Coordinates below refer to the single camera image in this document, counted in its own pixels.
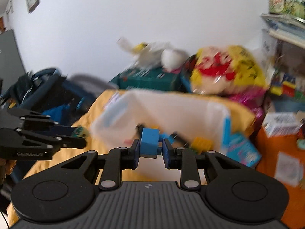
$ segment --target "logo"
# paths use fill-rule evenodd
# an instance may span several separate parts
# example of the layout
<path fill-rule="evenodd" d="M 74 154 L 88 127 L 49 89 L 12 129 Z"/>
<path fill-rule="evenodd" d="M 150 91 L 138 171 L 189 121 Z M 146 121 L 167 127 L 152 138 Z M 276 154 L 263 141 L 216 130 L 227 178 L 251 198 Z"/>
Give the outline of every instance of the logo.
<path fill-rule="evenodd" d="M 18 152 L 17 153 L 17 156 L 21 156 L 21 157 L 40 157 L 40 156 L 43 156 L 43 153 L 21 153 L 21 152 Z"/>
<path fill-rule="evenodd" d="M 153 185 L 150 184 L 150 183 L 145 185 L 145 188 L 148 188 L 148 189 L 150 189 L 150 188 L 152 188 L 152 187 L 153 187 Z"/>

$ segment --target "black cable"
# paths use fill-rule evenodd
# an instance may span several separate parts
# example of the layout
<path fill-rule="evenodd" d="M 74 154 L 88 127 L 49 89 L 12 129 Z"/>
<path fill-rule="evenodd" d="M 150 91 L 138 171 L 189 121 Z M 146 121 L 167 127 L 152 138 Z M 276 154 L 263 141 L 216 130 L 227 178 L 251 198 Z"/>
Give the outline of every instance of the black cable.
<path fill-rule="evenodd" d="M 6 225 L 7 225 L 7 228 L 10 228 L 10 227 L 9 227 L 9 224 L 7 223 L 7 221 L 6 221 L 5 217 L 4 217 L 4 214 L 2 213 L 2 211 L 0 211 L 0 212 L 1 212 L 1 214 L 2 214 L 3 219 L 5 220 L 5 223 L 6 223 Z"/>

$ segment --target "silver screw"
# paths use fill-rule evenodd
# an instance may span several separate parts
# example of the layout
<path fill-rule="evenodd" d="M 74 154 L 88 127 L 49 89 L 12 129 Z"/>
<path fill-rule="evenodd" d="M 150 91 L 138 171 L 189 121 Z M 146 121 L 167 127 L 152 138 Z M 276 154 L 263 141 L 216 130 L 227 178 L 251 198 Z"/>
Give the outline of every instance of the silver screw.
<path fill-rule="evenodd" d="M 196 188 L 199 186 L 199 183 L 195 180 L 188 180 L 184 182 L 184 185 L 188 188 Z"/>
<path fill-rule="evenodd" d="M 115 186 L 115 182 L 112 180 L 105 180 L 101 182 L 101 186 L 104 188 L 112 188 Z"/>

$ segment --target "dark green cardboard box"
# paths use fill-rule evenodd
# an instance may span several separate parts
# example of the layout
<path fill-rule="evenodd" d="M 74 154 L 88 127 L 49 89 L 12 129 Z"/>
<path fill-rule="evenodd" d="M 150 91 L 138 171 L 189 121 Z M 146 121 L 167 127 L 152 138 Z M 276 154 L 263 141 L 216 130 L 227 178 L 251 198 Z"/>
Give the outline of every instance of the dark green cardboard box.
<path fill-rule="evenodd" d="M 163 72 L 162 67 L 141 71 L 128 69 L 110 82 L 115 83 L 120 89 L 156 89 L 161 91 L 183 91 L 180 74 Z"/>

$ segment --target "white plastic bag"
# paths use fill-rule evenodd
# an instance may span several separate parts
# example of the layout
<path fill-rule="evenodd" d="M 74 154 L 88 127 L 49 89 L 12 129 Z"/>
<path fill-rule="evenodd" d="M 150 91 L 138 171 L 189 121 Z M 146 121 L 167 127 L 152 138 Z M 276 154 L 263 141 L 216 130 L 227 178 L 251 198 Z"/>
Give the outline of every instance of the white plastic bag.
<path fill-rule="evenodd" d="M 161 66 L 161 55 L 165 49 L 172 49 L 168 42 L 152 42 L 146 47 L 137 51 L 130 41 L 121 37 L 118 40 L 118 45 L 122 50 L 131 53 L 134 56 L 134 64 L 131 67 L 138 69 L 153 69 Z"/>
<path fill-rule="evenodd" d="M 230 112 L 222 104 L 195 96 L 139 89 L 128 91 L 93 122 L 91 133 L 111 150 L 134 138 L 136 126 L 142 123 L 158 125 L 167 134 L 177 131 L 189 142 L 195 137 L 211 139 L 213 149 L 226 154 Z M 180 171 L 165 169 L 162 156 L 140 158 L 135 171 L 160 181 L 180 180 Z M 204 183 L 203 171 L 199 173 Z"/>

